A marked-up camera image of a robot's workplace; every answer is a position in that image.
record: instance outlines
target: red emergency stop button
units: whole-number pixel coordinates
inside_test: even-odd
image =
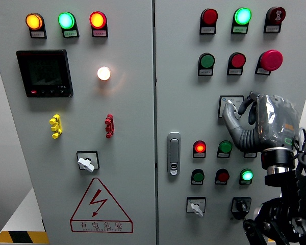
[[[226,185],[229,179],[229,172],[226,169],[222,168],[216,172],[214,183],[216,185]]]
[[[202,20],[207,25],[213,25],[218,19],[218,12],[215,9],[205,9],[203,11]]]
[[[286,11],[282,7],[270,8],[266,13],[266,17],[272,25],[279,25],[286,18]]]
[[[267,71],[277,70],[283,61],[283,56],[278,50],[269,50],[261,55],[261,67]]]

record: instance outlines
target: push button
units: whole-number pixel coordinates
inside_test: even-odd
[[[218,12],[215,9],[205,9],[200,16],[200,35],[215,34]]]
[[[227,75],[241,76],[243,74],[243,68],[245,63],[246,57],[242,53],[233,53],[229,57]]]
[[[229,175],[228,170],[222,168],[216,172],[214,184],[226,185],[229,179],[230,179],[230,175]]]
[[[210,53],[204,53],[198,60],[198,75],[199,76],[212,76],[215,58]]]
[[[230,153],[233,149],[233,144],[230,141],[224,140],[219,144],[217,157],[219,158],[229,158]]]
[[[255,73],[260,75],[271,74],[271,71],[277,70],[283,62],[283,56],[278,50],[269,50],[261,54]]]
[[[202,169],[195,169],[192,172],[192,177],[191,177],[191,184],[192,185],[202,185],[203,180],[205,178],[204,172]]]

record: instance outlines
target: orange indicator light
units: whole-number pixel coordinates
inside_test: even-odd
[[[199,153],[202,153],[203,151],[205,151],[204,145],[201,145],[201,144],[197,145],[196,146],[196,151],[199,152]]]
[[[38,30],[43,25],[43,19],[39,14],[31,13],[26,16],[26,24],[32,30]]]
[[[100,29],[106,25],[107,18],[102,12],[96,11],[90,15],[90,23],[93,28]]]

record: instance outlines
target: white switch knob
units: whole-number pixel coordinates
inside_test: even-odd
[[[89,171],[89,172],[93,172],[93,170],[94,170],[94,165],[92,165],[91,164],[91,161],[90,160],[85,160],[85,159],[83,159],[83,158],[79,158],[79,160],[78,160],[78,164],[79,164],[79,166],[81,167],[81,168],[83,168],[83,169],[86,169],[87,171]]]
[[[199,206],[197,204],[191,204],[192,210],[195,214],[197,214],[199,217],[203,217],[203,212],[200,210]]]

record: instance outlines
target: red indicator light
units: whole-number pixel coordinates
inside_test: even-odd
[[[261,67],[267,71],[277,70],[283,61],[283,56],[278,50],[269,50],[262,54]]]
[[[106,25],[107,18],[102,12],[96,11],[90,15],[90,23],[93,28],[100,29]]]
[[[226,181],[229,180],[229,178],[230,178],[229,173],[220,173],[219,176],[218,176],[218,181],[226,182]]]
[[[215,9],[206,9],[202,15],[202,20],[207,25],[214,25],[218,19],[218,12]]]
[[[286,11],[282,7],[273,7],[267,11],[266,17],[273,25],[279,25],[286,18]]]
[[[197,141],[194,144],[195,151],[198,153],[203,153],[206,150],[206,144],[203,141]]]
[[[231,65],[240,68],[246,63],[246,57],[243,54],[236,54],[231,59]]]

